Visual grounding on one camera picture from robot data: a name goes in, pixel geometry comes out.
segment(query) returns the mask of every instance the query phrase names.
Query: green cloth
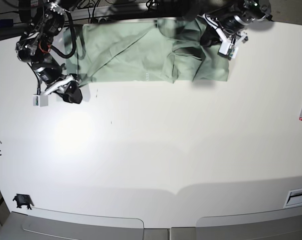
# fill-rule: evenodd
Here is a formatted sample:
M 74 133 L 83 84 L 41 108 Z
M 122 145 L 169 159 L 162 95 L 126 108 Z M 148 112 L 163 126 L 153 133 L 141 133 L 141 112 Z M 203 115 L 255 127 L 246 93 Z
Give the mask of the green cloth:
M 205 28 L 199 19 L 166 18 L 84 25 L 76 29 L 77 53 L 66 61 L 68 74 L 78 71 L 81 85 L 131 80 L 227 81 L 228 60 L 218 55 L 219 45 L 203 48 L 199 43 Z M 69 30 L 64 42 L 69 53 Z

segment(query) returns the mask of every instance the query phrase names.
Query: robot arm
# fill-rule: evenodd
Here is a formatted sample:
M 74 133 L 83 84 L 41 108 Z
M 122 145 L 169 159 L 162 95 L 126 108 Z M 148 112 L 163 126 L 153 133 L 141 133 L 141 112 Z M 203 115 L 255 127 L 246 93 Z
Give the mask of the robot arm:
M 244 28 L 253 21 L 271 20 L 272 15 L 268 0 L 240 0 L 201 17 L 208 24 L 201 38 L 201 45 L 208 47 L 221 44 L 219 53 L 234 59 L 238 46 L 248 41 Z
M 29 29 L 16 44 L 16 52 L 19 60 L 31 64 L 31 68 L 37 77 L 47 85 L 45 92 L 41 92 L 40 81 L 38 92 L 33 96 L 35 106 L 47 106 L 48 95 L 58 94 L 63 101 L 80 104 L 83 97 L 79 89 L 80 80 L 74 74 L 63 75 L 64 65 L 59 65 L 50 54 L 55 51 L 62 58 L 72 57 L 76 51 L 76 36 L 71 14 L 64 8 L 62 0 L 48 1 L 34 17 Z M 56 49 L 53 38 L 58 35 L 65 24 L 64 15 L 67 15 L 70 23 L 73 49 L 65 55 Z

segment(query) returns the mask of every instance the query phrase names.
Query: white table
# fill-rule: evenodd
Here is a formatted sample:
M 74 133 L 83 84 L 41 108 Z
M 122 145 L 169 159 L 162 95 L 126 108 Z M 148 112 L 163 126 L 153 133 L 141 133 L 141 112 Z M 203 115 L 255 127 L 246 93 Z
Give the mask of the white table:
M 0 42 L 0 189 L 37 208 L 140 219 L 145 228 L 282 209 L 302 188 L 302 26 L 261 23 L 228 82 L 111 82 L 80 105 L 50 96 Z

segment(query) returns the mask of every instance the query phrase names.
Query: white tabletop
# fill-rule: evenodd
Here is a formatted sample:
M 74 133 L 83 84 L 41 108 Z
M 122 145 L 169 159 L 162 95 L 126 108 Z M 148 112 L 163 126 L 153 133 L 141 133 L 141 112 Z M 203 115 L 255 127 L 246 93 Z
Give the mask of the white tabletop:
M 0 189 L 10 211 L 26 213 L 12 201 L 20 193 L 40 209 L 170 228 L 281 209 L 302 188 L 302 26 L 247 32 L 226 83 L 93 83 L 80 105 L 52 95 L 43 108 L 32 106 L 37 82 L 17 38 L 1 41 Z

